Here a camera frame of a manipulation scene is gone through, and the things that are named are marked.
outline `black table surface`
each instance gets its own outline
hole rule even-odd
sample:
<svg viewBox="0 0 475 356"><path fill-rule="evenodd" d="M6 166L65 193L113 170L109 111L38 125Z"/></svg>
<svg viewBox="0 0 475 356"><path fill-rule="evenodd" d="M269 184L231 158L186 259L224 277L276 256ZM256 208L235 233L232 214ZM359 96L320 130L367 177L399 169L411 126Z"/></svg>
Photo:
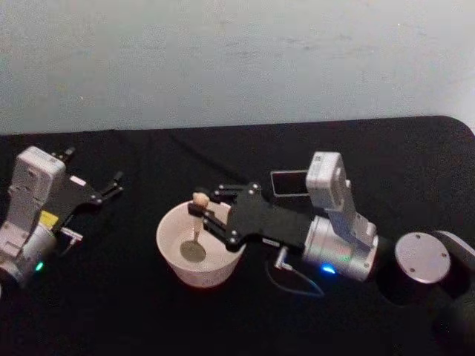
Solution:
<svg viewBox="0 0 475 356"><path fill-rule="evenodd" d="M157 250L164 214L197 186L256 181L305 169L315 151L338 151L358 212L380 235L445 229L475 244L475 138L444 116L2 136L0 219L14 159L29 145L75 146L68 172L101 188L125 172L124 194L70 227L81 246L46 262L0 310L0 355L440 355L430 323L448 299L388 303L374 282L357 283L300 266L324 299L288 294L268 280L275 251L248 245L223 285L183 285ZM312 214L307 198L275 203Z"/></svg>

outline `cable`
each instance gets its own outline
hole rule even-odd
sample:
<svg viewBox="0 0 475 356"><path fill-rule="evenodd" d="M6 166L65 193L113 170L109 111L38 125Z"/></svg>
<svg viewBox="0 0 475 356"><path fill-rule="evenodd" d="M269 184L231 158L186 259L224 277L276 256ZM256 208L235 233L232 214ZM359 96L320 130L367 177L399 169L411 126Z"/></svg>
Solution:
<svg viewBox="0 0 475 356"><path fill-rule="evenodd" d="M269 272L269 261L268 260L266 261L265 267L266 267L267 277L270 279L271 283L282 291L286 291L287 293L292 293L292 294L296 294L296 295L303 295L305 297L323 298L325 296L324 291L318 286L317 283L315 283L313 280L308 278L305 274L297 271L296 269L292 268L291 270L288 270L288 271L295 273L295 275L299 276L302 280L304 280L305 282L308 282L312 286L312 288L316 290L316 292L302 291L302 290L299 290L299 289L292 289L292 288L284 287L280 283L275 281L274 278L272 277L272 275L270 274L270 272Z"/></svg>

